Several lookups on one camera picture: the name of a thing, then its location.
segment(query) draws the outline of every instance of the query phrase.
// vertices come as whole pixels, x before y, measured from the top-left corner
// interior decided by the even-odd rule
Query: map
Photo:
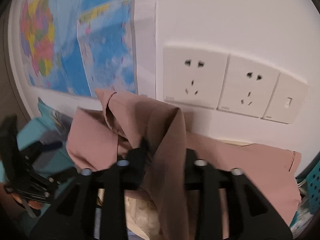
[[[132,0],[23,0],[22,62],[30,84],[96,97],[137,93]]]

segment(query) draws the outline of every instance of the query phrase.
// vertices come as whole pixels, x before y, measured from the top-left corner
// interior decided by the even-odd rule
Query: wall socket
[[[219,110],[262,117],[280,71],[230,55]]]
[[[164,100],[217,108],[228,55],[205,48],[164,47]]]

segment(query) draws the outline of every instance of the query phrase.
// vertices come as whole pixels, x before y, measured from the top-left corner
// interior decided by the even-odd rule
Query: folded cloth
[[[141,188],[156,205],[165,239],[193,239],[195,233],[198,199],[187,200],[184,190],[187,147],[218,169],[242,168],[290,224],[300,202],[294,178],[299,153],[264,145],[228,145],[187,133],[183,113],[175,106],[129,92],[97,89],[96,94],[103,111],[76,111],[67,151],[79,168],[96,171],[110,167],[117,155],[125,156],[145,138],[149,152]]]

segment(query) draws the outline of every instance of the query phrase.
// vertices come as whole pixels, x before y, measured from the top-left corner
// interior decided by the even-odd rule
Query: teal fabric
[[[32,119],[18,134],[17,142],[20,150],[30,144],[41,141],[42,143],[50,143],[53,141],[62,141],[64,145],[61,149],[42,154],[34,163],[33,168],[43,177],[74,167],[73,161],[70,159],[65,147],[65,142],[70,131],[72,119],[66,115],[59,113],[51,107],[44,104],[40,99],[38,108],[41,116]],[[2,163],[0,162],[0,181],[5,181],[5,174]],[[71,182],[62,184],[56,192],[59,195]],[[41,209],[41,215],[49,208],[50,205],[45,204]],[[37,223],[39,218],[31,218],[27,212],[23,212],[18,223],[23,231],[28,235]]]

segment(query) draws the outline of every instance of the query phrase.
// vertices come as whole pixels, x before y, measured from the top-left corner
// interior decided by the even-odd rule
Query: clothing
[[[265,145],[228,145],[186,132],[181,109],[129,92],[96,90],[103,111],[78,109],[67,141],[71,159],[81,169],[110,167],[117,155],[149,144],[142,192],[130,197],[149,197],[155,203],[165,239],[193,239],[197,196],[184,190],[186,148],[195,150],[215,168],[242,168],[287,224],[300,202],[294,178],[299,153]]]

